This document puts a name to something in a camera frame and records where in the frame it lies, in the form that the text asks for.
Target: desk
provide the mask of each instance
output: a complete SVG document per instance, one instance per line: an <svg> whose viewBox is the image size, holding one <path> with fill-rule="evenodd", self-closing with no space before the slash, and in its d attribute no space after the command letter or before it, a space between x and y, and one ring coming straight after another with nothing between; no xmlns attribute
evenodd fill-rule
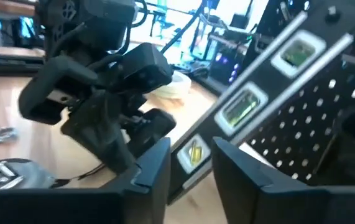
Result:
<svg viewBox="0 0 355 224"><path fill-rule="evenodd" d="M17 3L7 0L0 0L0 17L5 19L17 18L20 16L32 17L35 14L35 7L30 4Z"/></svg>
<svg viewBox="0 0 355 224"><path fill-rule="evenodd" d="M99 164L99 161L76 142L60 133L60 124L47 126L22 119L17 99L28 78L0 78L0 127L13 126L20 139L12 144L0 145L0 159L8 157L28 158L38 162L58 178L70 178L83 174ZM193 83L183 100L164 100L153 95L142 107L147 111L162 108L174 115L177 126L168 136L174 143L215 101L215 97ZM99 187L115 175L109 170L72 182L68 187ZM166 224L225 224L223 208L213 179L209 175L190 193L167 208Z"/></svg>
<svg viewBox="0 0 355 224"><path fill-rule="evenodd" d="M0 47L2 56L21 56L21 57L43 57L45 52L40 49L24 49L19 47Z"/></svg>
<svg viewBox="0 0 355 224"><path fill-rule="evenodd" d="M147 10L149 15L154 15L152 18L150 31L150 37L152 37L152 31L154 29L154 25L157 22L158 17L166 16L166 12L162 8L157 6L147 6Z"/></svg>

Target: sticker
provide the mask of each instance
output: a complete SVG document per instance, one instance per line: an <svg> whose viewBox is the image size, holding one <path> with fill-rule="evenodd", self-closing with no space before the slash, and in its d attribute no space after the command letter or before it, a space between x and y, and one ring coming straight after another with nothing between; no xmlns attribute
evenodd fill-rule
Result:
<svg viewBox="0 0 355 224"><path fill-rule="evenodd" d="M177 153L177 159L187 174L193 172L210 156L210 148L199 134L194 135Z"/></svg>
<svg viewBox="0 0 355 224"><path fill-rule="evenodd" d="M267 94L255 83L247 82L214 116L223 132L232 136L268 102Z"/></svg>

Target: perforated metal panel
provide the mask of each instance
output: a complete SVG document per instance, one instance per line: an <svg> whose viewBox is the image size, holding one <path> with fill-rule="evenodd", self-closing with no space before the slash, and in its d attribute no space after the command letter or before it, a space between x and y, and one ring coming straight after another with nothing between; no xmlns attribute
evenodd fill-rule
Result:
<svg viewBox="0 0 355 224"><path fill-rule="evenodd" d="M297 40L311 42L312 49L322 53L314 56L314 61L307 57L307 64L294 65L294 73L287 75L274 62ZM258 103L253 104L253 98L243 100L242 93L248 85L256 86L251 93L256 95L254 101ZM263 100L256 89L266 96ZM230 105L242 106L236 112L240 116L238 123L229 120L226 124L222 119ZM309 184L316 183L313 169L333 135L333 121L352 105L355 105L355 1L321 1L313 11L299 13L175 143L169 203L211 170L209 157L192 165L190 172L184 171L178 161L176 154L191 147L189 142L195 136L203 139L203 147L211 146L214 136L238 146L246 141L283 173Z"/></svg>
<svg viewBox="0 0 355 224"><path fill-rule="evenodd" d="M312 174L331 138L334 120L355 106L355 65L329 72L296 95L247 143L275 168L316 184Z"/></svg>

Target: pegboard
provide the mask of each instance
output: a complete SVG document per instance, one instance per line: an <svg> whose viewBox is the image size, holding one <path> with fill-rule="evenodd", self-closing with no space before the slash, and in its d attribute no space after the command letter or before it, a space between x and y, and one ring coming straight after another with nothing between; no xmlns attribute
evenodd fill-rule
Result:
<svg viewBox="0 0 355 224"><path fill-rule="evenodd" d="M269 0L267 6L264 9L263 16L257 26L256 33L262 34L267 37L276 37L283 31L283 29L289 24L290 21L284 19L284 15L280 10L281 2L284 2L289 14L295 17L299 12L306 11L310 8L311 2L314 0ZM260 48L266 48L265 45L260 43ZM253 40L249 45L246 52L245 59L242 63L242 69L246 69L260 53L255 51L256 42Z"/></svg>
<svg viewBox="0 0 355 224"><path fill-rule="evenodd" d="M318 1L313 8L299 13L173 145L168 203L209 174L210 156L197 157L208 155L215 136L247 142L294 179L316 179L312 171L334 119L355 105L355 60L347 56L355 55L355 1ZM299 55L304 61L290 61Z"/></svg>
<svg viewBox="0 0 355 224"><path fill-rule="evenodd" d="M333 137L334 120L355 106L355 65L342 61L295 97L247 143L281 172L316 185L313 171Z"/></svg>

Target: black wire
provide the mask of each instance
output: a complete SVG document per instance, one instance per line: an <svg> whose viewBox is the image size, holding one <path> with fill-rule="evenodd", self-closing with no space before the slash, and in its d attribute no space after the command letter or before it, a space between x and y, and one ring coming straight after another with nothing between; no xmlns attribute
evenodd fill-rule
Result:
<svg viewBox="0 0 355 224"><path fill-rule="evenodd" d="M148 16L148 7L147 7L147 3L145 2L145 0L136 0L136 1L142 3L142 7L143 7L143 10L144 10L144 12L143 12L144 15L143 15L142 19L140 20L140 22L135 23L135 24L132 25L132 28L141 26L145 22L145 20L147 19L147 16Z"/></svg>
<svg viewBox="0 0 355 224"><path fill-rule="evenodd" d="M127 27L127 31L126 31L126 40L125 43L123 44L123 46L116 52L117 54L124 54L127 49L129 48L129 44L130 44L130 31L131 31L132 27L128 26Z"/></svg>
<svg viewBox="0 0 355 224"><path fill-rule="evenodd" d="M199 8L196 10L190 21L183 27L166 45L165 47L162 48L160 51L161 53L165 53L167 49L169 49L183 34L184 32L195 22L196 18L203 12L203 9L205 7L205 1L202 0L201 5Z"/></svg>
<svg viewBox="0 0 355 224"><path fill-rule="evenodd" d="M81 32L83 29L86 28L86 22L82 22L80 25L75 27L73 30L67 32L64 34L54 45L52 51L47 55L47 58L52 58L54 56L57 56L61 52L62 45L70 40L73 36L77 35L79 32Z"/></svg>
<svg viewBox="0 0 355 224"><path fill-rule="evenodd" d="M112 63L112 62L118 62L122 60L122 55L120 54L110 54L99 60L98 62L91 63L88 68L92 69L93 71L96 71L97 69Z"/></svg>
<svg viewBox="0 0 355 224"><path fill-rule="evenodd" d="M96 71L97 69L102 68L112 62L118 62L118 61L122 60L122 55L129 48L130 33L131 33L131 26L127 27L125 43L115 54L109 54L109 55L103 57L98 62L94 62L94 63L90 64L88 66L88 68L92 69L93 71Z"/></svg>

